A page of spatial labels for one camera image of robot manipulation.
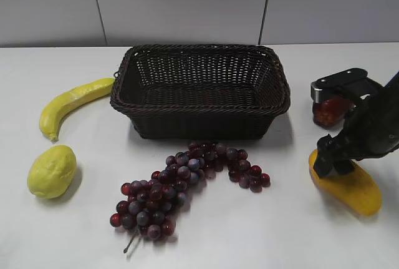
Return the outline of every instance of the lemon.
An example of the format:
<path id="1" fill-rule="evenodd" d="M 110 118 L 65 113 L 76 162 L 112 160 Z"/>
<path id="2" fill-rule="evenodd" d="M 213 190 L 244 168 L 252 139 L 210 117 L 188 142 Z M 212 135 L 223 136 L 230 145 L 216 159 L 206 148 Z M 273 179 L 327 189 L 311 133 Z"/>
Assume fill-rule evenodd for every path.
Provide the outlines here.
<path id="1" fill-rule="evenodd" d="M 46 150 L 33 163 L 27 177 L 32 194 L 42 198 L 62 195 L 76 173 L 76 156 L 66 145 L 56 145 Z"/>

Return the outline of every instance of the white table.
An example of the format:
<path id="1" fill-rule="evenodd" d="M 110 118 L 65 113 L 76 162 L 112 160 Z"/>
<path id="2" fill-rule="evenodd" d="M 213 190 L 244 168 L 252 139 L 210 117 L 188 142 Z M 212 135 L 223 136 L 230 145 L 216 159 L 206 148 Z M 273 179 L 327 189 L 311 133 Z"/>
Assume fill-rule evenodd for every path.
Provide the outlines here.
<path id="1" fill-rule="evenodd" d="M 383 208 L 360 221 L 314 187 L 307 159 L 327 132 L 312 122 L 309 84 L 361 67 L 385 84 L 398 70 L 399 44 L 273 47 L 292 91 L 288 116 L 259 142 L 232 142 L 272 178 L 260 194 L 218 174 L 178 216 L 175 242 L 140 242 L 124 255 L 126 233 L 109 217 L 120 186 L 149 179 L 185 141 L 143 140 L 130 121 L 98 100 L 70 115 L 58 144 L 74 150 L 78 178 L 58 199 L 27 189 L 34 159 L 52 146 L 38 121 L 56 95 L 112 76 L 126 47 L 0 49 L 0 268 L 398 268 L 399 153 L 361 162 L 380 186 Z"/>

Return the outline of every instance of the yellow banana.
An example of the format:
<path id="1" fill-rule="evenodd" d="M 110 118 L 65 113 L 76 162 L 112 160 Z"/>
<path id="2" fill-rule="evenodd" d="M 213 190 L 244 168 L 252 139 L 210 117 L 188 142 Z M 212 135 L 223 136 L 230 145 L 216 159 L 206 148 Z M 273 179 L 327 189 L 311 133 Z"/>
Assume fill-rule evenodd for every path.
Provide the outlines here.
<path id="1" fill-rule="evenodd" d="M 62 118 L 81 105 L 109 95 L 114 80 L 114 78 L 100 79 L 58 95 L 42 111 L 39 122 L 42 133 L 51 141 L 58 140 Z"/>

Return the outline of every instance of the brown wicker basket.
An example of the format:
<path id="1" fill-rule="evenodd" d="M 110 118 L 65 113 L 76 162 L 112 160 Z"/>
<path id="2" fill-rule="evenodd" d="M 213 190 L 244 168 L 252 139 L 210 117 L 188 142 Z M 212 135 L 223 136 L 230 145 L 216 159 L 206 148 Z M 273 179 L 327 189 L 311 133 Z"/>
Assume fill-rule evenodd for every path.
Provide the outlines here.
<path id="1" fill-rule="evenodd" d="M 260 139 L 290 106 L 279 58 L 262 46 L 135 46 L 115 78 L 112 107 L 147 139 Z"/>

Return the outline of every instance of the tile grout line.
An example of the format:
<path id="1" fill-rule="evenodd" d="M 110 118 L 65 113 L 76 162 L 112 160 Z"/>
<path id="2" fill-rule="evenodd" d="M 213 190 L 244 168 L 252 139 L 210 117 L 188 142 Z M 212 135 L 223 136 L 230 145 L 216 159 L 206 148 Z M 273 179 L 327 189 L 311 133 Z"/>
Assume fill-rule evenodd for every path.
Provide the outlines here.
<path id="1" fill-rule="evenodd" d="M 102 20 L 102 15 L 101 15 L 101 11 L 100 11 L 99 0 L 95 0 L 95 3 L 97 4 L 97 11 L 99 12 L 99 16 L 100 16 L 101 28 L 102 28 L 102 33 L 103 33 L 103 35 L 104 35 L 105 45 L 108 46 L 108 40 L 107 40 L 107 35 L 105 34 L 104 22 L 103 22 L 103 20 Z"/>
<path id="2" fill-rule="evenodd" d="M 264 9 L 263 9 L 263 16 L 262 16 L 262 23 L 261 23 L 261 30 L 259 32 L 259 39 L 257 41 L 257 44 L 260 45 L 261 41 L 262 41 L 262 34 L 263 34 L 263 27 L 264 27 L 264 20 L 266 17 L 266 11 L 267 11 L 267 4 L 268 4 L 269 0 L 265 0 L 264 1 Z"/>

